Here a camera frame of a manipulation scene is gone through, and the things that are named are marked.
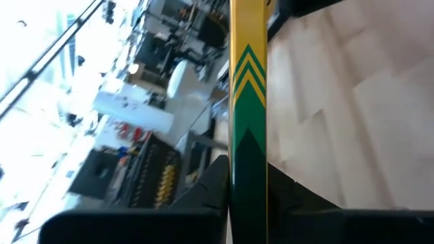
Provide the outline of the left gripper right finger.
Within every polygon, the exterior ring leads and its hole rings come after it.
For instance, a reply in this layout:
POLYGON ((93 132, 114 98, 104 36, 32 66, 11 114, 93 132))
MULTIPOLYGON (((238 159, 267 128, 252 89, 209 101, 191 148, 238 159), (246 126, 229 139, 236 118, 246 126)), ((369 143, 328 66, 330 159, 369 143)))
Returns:
POLYGON ((433 244, 433 212, 343 209, 268 166, 270 243, 433 244))

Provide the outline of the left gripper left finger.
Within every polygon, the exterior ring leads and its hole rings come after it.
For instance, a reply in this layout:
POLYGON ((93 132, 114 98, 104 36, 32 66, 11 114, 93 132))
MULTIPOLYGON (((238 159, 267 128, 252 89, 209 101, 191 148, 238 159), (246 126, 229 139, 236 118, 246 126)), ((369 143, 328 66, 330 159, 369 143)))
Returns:
POLYGON ((64 211, 43 224, 39 243, 224 243, 228 184, 229 158, 220 155, 167 208, 64 211))

